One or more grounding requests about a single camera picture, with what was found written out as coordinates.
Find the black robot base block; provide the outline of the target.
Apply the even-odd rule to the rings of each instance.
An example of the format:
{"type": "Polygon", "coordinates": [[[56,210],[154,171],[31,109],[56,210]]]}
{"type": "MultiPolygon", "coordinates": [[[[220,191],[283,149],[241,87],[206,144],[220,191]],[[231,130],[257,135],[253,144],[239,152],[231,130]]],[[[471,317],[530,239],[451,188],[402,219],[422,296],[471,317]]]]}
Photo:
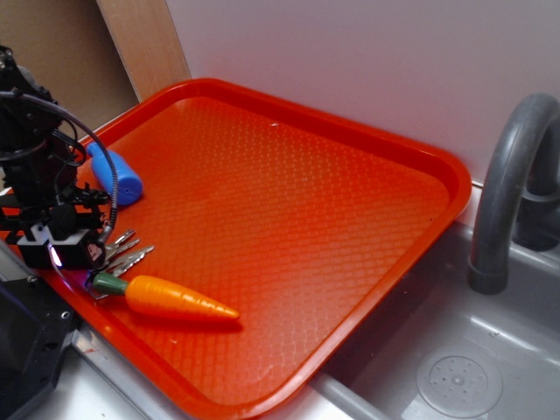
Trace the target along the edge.
{"type": "Polygon", "coordinates": [[[77,324],[42,278],[1,283],[2,419],[23,418],[56,389],[77,324]]]}

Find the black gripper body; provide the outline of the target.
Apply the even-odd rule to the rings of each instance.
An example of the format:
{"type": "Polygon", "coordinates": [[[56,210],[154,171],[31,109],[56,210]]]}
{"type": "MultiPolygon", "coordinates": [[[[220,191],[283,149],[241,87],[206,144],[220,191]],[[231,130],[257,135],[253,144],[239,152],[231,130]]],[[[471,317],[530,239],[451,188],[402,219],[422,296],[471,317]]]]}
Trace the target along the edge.
{"type": "Polygon", "coordinates": [[[97,234],[104,228],[100,207],[109,195],[78,187],[78,166],[72,157],[34,156],[4,168],[10,193],[1,197],[1,229],[11,242],[18,235],[32,241],[35,226],[48,229],[57,242],[83,229],[97,234]]]}

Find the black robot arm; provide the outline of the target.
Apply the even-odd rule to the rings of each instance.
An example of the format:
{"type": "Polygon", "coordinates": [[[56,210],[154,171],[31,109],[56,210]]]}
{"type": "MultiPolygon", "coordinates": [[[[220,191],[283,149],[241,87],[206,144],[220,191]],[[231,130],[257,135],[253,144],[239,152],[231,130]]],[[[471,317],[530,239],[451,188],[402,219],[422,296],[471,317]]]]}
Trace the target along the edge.
{"type": "Polygon", "coordinates": [[[103,214],[114,203],[105,192],[78,185],[78,169],[87,153],[76,136],[60,129],[80,122],[19,66],[12,50],[1,49],[1,169],[10,193],[1,198],[1,229],[11,236],[33,237],[46,227],[64,241],[86,230],[105,242],[116,214],[103,214]]]}

